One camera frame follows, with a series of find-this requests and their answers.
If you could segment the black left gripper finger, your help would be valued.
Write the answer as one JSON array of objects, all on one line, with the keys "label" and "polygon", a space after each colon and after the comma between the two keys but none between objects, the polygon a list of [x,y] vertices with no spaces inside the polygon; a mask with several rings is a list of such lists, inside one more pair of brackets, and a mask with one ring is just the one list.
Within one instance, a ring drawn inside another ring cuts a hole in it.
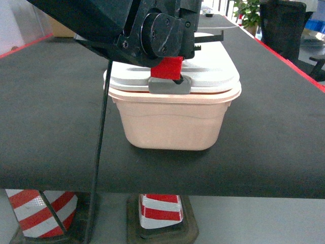
[{"label": "black left gripper finger", "polygon": [[224,30],[221,30],[218,35],[198,36],[198,34],[196,33],[194,38],[195,42],[221,42],[224,40]]}]

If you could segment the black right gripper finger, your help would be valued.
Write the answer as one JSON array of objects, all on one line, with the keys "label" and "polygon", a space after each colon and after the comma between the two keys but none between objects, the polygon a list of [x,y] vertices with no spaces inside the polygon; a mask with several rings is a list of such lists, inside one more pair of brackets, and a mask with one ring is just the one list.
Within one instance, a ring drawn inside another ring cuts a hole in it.
[{"label": "black right gripper finger", "polygon": [[195,45],[195,46],[194,46],[194,50],[195,50],[195,51],[200,51],[200,50],[202,50],[201,45]]}]

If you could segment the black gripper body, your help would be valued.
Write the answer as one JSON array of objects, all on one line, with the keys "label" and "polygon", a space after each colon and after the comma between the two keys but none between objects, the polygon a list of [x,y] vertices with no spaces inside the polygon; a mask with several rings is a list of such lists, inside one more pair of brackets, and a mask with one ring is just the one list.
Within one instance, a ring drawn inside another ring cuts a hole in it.
[{"label": "black gripper body", "polygon": [[155,67],[165,57],[194,57],[201,1],[133,1],[115,60]]}]

